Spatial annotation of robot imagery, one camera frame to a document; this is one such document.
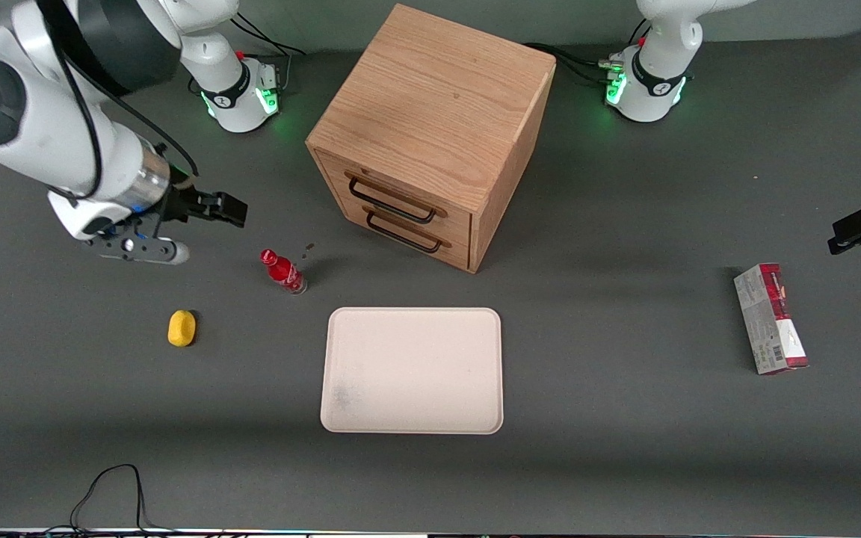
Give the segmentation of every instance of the white tray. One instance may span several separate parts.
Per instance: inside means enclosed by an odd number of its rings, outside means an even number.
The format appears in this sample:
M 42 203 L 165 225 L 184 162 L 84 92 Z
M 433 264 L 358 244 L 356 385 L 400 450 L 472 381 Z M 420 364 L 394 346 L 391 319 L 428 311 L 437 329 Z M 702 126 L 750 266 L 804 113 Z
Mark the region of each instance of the white tray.
M 338 433 L 498 431 L 500 317 L 491 309 L 336 310 L 321 424 Z

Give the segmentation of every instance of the bottle label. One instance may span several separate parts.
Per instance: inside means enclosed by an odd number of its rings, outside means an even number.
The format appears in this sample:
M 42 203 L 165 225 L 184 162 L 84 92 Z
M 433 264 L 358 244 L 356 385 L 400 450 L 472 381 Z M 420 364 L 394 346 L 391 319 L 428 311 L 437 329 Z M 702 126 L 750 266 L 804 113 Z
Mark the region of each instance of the bottle label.
M 297 291 L 301 289 L 301 285 L 304 283 L 304 276 L 302 276 L 301 273 L 298 273 L 297 269 L 294 269 L 294 265 L 292 265 L 291 272 L 288 273 L 288 278 L 284 279 L 284 282 L 278 283 L 288 291 Z

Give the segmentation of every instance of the table surface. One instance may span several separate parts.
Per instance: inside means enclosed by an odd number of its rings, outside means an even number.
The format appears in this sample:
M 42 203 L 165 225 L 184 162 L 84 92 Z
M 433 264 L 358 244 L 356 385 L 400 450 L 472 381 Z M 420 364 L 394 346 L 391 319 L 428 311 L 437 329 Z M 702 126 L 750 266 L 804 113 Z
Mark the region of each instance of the table surface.
M 82 252 L 0 167 L 0 527 L 66 521 L 129 462 L 171 527 L 861 536 L 861 248 L 826 245 L 861 208 L 861 34 L 708 44 L 649 126 L 561 70 L 475 276 L 346 222 L 308 156 L 356 57 L 297 58 L 252 134 L 222 132 L 181 76 L 133 96 L 201 188 L 250 204 L 246 229 L 166 225 L 181 266 Z M 269 282 L 267 247 L 307 293 Z M 754 371 L 731 279 L 759 262 L 783 263 L 809 370 Z M 498 311 L 503 428 L 326 432 L 341 306 Z M 165 340 L 175 309 L 200 313 L 194 347 Z M 131 527 L 132 503 L 113 474 L 82 523 Z

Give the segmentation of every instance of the power cord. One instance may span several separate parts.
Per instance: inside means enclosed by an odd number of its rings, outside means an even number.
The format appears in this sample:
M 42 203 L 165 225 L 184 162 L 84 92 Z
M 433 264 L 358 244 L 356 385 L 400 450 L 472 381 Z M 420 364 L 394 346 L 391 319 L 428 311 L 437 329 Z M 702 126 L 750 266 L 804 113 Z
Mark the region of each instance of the power cord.
M 277 48 L 277 50 L 280 51 L 283 55 L 291 55 L 291 52 L 288 52 L 288 50 L 297 52 L 300 55 L 307 55 L 307 52 L 305 51 L 302 51 L 296 47 L 291 47 L 291 45 L 285 45 L 284 43 L 274 41 L 272 40 L 272 38 L 267 37 L 267 35 L 264 34 L 259 27 L 254 26 L 254 23 L 250 21 L 248 17 L 242 15 L 241 13 L 237 13 L 236 15 L 241 17 L 241 20 L 243 20 L 245 24 L 251 27 L 251 29 L 249 30 L 249 28 L 241 26 L 241 23 L 239 23 L 239 21 L 236 21 L 235 18 L 232 18 L 232 24 L 235 25 L 238 30 L 243 31 L 245 34 L 249 34 L 251 37 L 254 37 L 257 40 L 262 40 L 267 44 L 274 45 L 274 48 Z
M 135 504 L 135 527 L 139 528 L 141 531 L 147 532 L 148 534 L 152 534 L 152 531 L 148 531 L 147 527 L 150 528 L 164 528 L 167 531 L 175 531 L 173 528 L 162 527 L 161 525 L 155 525 L 148 519 L 148 509 L 146 504 L 144 503 L 144 490 L 141 487 L 141 473 L 138 471 L 138 467 L 133 466 L 131 463 L 122 463 L 118 466 L 108 467 L 106 470 L 99 473 L 99 476 L 95 477 L 95 480 L 92 480 L 91 486 L 88 487 L 88 492 L 85 493 L 85 496 L 81 498 L 81 501 L 78 501 L 78 504 L 72 508 L 72 512 L 69 514 L 69 528 L 72 528 L 73 531 L 83 531 L 83 527 L 78 524 L 78 517 L 81 515 L 81 510 L 85 507 L 85 504 L 88 503 L 89 498 L 92 498 L 92 494 L 95 493 L 96 486 L 99 485 L 99 480 L 102 479 L 106 474 L 115 471 L 116 469 L 129 468 L 135 473 L 135 492 L 136 492 L 136 504 Z
M 191 157 L 191 154 L 189 154 L 188 151 L 185 150 L 185 148 L 180 143 L 178 143 L 177 140 L 174 139 L 174 137 L 171 137 L 171 135 L 165 132 L 165 130 L 158 126 L 157 123 L 154 123 L 152 120 L 147 119 L 144 114 L 132 108 L 132 106 L 129 105 L 127 102 L 122 101 L 119 96 L 116 96 L 115 94 L 110 92 L 109 89 L 105 88 L 105 86 L 99 84 L 99 82 L 95 81 L 95 79 L 92 78 L 91 75 L 88 75 L 86 72 L 83 72 L 81 68 L 78 67 L 78 65 L 72 64 L 72 67 L 75 67 L 75 71 L 78 71 L 79 75 L 82 75 L 83 78 L 86 79 L 86 81 L 95 86 L 95 88 L 98 88 L 99 92 L 105 94 L 105 96 L 107 96 L 107 98 L 109 98 L 113 103 L 115 103 L 115 105 L 119 105 L 120 108 L 122 108 L 125 112 L 130 113 L 137 120 L 140 120 L 140 122 L 144 123 L 144 125 L 146 125 L 148 129 L 153 130 L 155 134 L 160 136 L 161 139 L 165 140 L 165 142 L 170 143 L 171 146 L 174 147 L 176 151 L 178 151 L 178 153 L 181 153 L 181 156 L 185 159 L 185 162 L 188 162 L 188 167 L 191 168 L 191 174 L 195 176 L 199 175 L 198 163 L 195 162 L 194 157 Z
M 645 24 L 646 24 L 646 19 L 643 19 L 640 21 L 640 24 L 636 25 L 636 28 L 633 28 L 633 33 L 629 35 L 629 41 L 626 41 L 626 45 L 628 47 L 629 47 L 629 45 L 633 44 L 633 40 L 636 38 L 637 31 L 639 31 L 640 28 L 642 28 L 643 25 L 645 25 Z M 643 35 L 646 35 L 646 33 L 649 33 L 649 29 L 646 30 L 645 33 L 643 33 Z
M 582 65 L 584 67 L 591 67 L 594 69 L 598 69 L 599 66 L 595 61 L 589 61 L 588 59 L 580 58 L 578 55 L 572 55 L 570 52 L 564 51 L 558 47 L 554 47 L 553 45 L 546 45 L 543 43 L 524 43 L 524 47 L 530 47 L 531 49 L 547 52 L 548 55 L 554 55 L 557 58 L 557 62 L 560 62 L 561 65 L 564 65 L 567 69 L 573 72 L 574 75 L 577 75 L 579 78 L 583 78 L 584 81 L 593 82 L 594 84 L 607 84 L 608 81 L 605 78 L 594 78 L 591 75 L 585 74 L 578 70 L 577 65 Z
M 166 534 L 156 531 L 92 531 L 86 528 L 79 528 L 76 532 L 69 528 L 69 525 L 56 525 L 44 531 L 0 531 L 0 538 L 171 538 L 174 536 L 188 538 L 247 538 L 250 536 L 290 538 L 293 536 L 274 531 L 250 531 L 249 534 L 228 534 L 228 532 L 220 531 L 220 534 L 205 534 L 204 531 L 172 531 L 170 528 L 165 530 L 168 531 Z
M 49 187 L 49 190 L 52 193 L 61 195 L 61 197 L 68 198 L 69 200 L 84 200 L 85 198 L 90 198 L 95 193 L 98 193 L 99 187 L 102 186 L 102 150 L 99 148 L 99 133 L 98 130 L 95 129 L 95 120 L 92 119 L 92 111 L 88 109 L 88 102 L 85 101 L 85 97 L 81 94 L 81 88 L 78 88 L 78 83 L 75 82 L 75 76 L 72 76 L 72 70 L 69 69 L 69 59 L 67 55 L 65 55 L 65 51 L 62 50 L 61 46 L 58 45 L 58 42 L 55 41 L 54 28 L 49 23 L 48 19 L 45 20 L 45 33 L 48 34 L 49 40 L 52 42 L 52 51 L 55 53 L 55 58 L 58 59 L 58 65 L 62 69 L 62 73 L 65 75 L 65 81 L 68 82 L 69 87 L 72 88 L 72 95 L 75 96 L 75 104 L 78 106 L 78 111 L 81 112 L 82 119 L 85 121 L 85 127 L 88 129 L 88 139 L 92 143 L 92 158 L 95 160 L 95 179 L 92 181 L 92 187 L 86 191 L 85 194 L 81 196 L 66 193 L 66 191 L 62 191 L 60 188 Z
M 284 68 L 284 83 L 281 84 L 281 91 L 288 89 L 288 83 L 291 82 L 291 60 L 294 58 L 294 55 L 288 55 L 288 65 Z

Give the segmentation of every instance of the drawer handle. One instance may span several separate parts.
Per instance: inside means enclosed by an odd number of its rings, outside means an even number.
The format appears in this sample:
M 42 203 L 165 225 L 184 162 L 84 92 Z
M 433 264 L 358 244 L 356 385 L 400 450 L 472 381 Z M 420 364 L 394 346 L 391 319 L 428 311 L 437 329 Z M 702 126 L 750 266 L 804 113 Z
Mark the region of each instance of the drawer handle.
M 378 234 L 385 235 L 387 238 L 394 239 L 394 241 L 400 241 L 411 248 L 416 248 L 417 250 L 423 252 L 424 254 L 435 254 L 440 250 L 440 246 L 443 244 L 443 241 L 437 239 L 437 242 L 434 243 L 434 246 L 431 248 L 427 248 L 420 243 L 411 241 L 409 238 L 405 238 L 403 235 L 394 234 L 394 232 L 390 231 L 390 229 L 382 228 L 373 222 L 374 214 L 371 211 L 368 211 L 368 228 L 373 229 L 373 231 L 378 232 Z
M 430 210 L 430 212 L 428 212 L 427 217 L 420 218 L 420 217 L 417 217 L 417 215 L 415 215 L 415 214 L 410 214 L 407 211 L 399 210 L 399 208 L 396 208 L 393 205 L 387 205 L 387 204 L 383 203 L 382 201 L 378 200 L 377 198 L 369 197 L 368 194 L 361 193 L 361 191 L 355 191 L 355 187 L 357 186 L 358 183 L 359 183 L 358 178 L 355 177 L 355 178 L 352 178 L 351 183 L 348 185 L 348 188 L 351 191 L 351 194 L 354 195 L 354 197 L 360 198 L 363 201 L 374 204 L 377 207 L 382 208 L 383 210 L 385 210 L 387 212 L 392 212 L 393 214 L 396 214 L 397 217 L 406 218 L 407 220 L 410 220 L 412 222 L 416 222 L 417 224 L 430 224 L 434 218 L 434 215 L 437 214 L 437 210 L 434 210 L 434 208 L 432 208 Z

